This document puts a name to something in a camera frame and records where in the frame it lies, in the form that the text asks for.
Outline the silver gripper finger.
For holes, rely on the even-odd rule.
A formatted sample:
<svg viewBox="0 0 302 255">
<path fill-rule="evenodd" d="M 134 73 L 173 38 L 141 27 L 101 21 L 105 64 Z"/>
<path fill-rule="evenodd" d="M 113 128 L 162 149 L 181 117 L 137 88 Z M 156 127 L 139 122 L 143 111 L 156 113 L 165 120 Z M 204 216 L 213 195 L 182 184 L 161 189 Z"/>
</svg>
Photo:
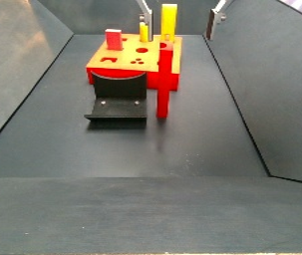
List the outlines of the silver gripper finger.
<svg viewBox="0 0 302 255">
<path fill-rule="evenodd" d="M 141 21 L 145 22 L 149 27 L 149 41 L 152 42 L 153 41 L 153 11 L 152 11 L 152 8 L 149 7 L 146 0 L 137 0 L 137 2 L 142 9 Z"/>
<path fill-rule="evenodd" d="M 226 5 L 228 5 L 228 0 L 220 0 L 216 7 L 210 9 L 208 27 L 206 27 L 206 38 L 209 41 L 213 40 L 217 24 L 225 18 L 224 11 L 225 11 Z"/>
</svg>

